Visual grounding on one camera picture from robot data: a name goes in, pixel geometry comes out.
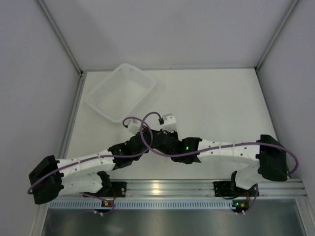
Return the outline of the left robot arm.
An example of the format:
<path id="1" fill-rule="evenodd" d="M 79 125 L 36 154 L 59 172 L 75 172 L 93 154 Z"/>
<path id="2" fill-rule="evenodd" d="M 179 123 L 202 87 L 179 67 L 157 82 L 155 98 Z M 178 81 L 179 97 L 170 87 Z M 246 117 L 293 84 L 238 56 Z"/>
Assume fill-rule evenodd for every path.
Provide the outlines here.
<path id="1" fill-rule="evenodd" d="M 145 127 L 128 141 L 92 155 L 72 159 L 47 156 L 29 174 L 31 186 L 27 193 L 37 205 L 72 194 L 105 197 L 112 189 L 108 172 L 138 161 L 148 153 L 156 134 Z"/>

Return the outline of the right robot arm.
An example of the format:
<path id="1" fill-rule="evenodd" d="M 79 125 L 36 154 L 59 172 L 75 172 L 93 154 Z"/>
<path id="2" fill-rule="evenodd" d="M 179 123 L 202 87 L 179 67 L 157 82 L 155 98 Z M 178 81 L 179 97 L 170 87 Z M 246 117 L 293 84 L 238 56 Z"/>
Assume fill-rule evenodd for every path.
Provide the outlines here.
<path id="1" fill-rule="evenodd" d="M 261 135 L 254 143 L 220 143 L 196 137 L 178 139 L 176 132 L 154 132 L 152 148 L 172 161 L 192 164 L 209 161 L 241 163 L 246 167 L 231 174 L 230 191 L 242 195 L 264 180 L 288 179 L 286 151 L 270 135 Z"/>

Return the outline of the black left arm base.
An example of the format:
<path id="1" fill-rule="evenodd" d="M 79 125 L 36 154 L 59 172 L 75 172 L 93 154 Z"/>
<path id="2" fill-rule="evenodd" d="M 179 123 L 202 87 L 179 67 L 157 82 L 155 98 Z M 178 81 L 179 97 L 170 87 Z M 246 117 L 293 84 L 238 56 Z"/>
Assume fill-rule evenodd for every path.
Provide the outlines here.
<path id="1" fill-rule="evenodd" d="M 111 183 L 103 184 L 101 189 L 96 191 L 95 193 L 84 192 L 84 194 L 100 198 L 124 198 L 126 196 L 126 185 L 127 183 L 125 181 L 114 181 Z"/>

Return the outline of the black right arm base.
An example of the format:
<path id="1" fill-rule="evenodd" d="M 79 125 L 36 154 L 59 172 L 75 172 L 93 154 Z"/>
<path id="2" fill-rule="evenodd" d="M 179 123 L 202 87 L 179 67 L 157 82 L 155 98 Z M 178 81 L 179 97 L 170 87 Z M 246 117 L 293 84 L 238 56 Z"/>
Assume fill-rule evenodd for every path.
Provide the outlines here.
<path id="1" fill-rule="evenodd" d="M 254 197 L 256 195 L 256 186 L 253 185 L 250 189 L 246 190 L 237 187 L 230 181 L 215 181 L 213 182 L 215 196 L 222 197 L 227 200 L 235 199 L 238 197 Z"/>

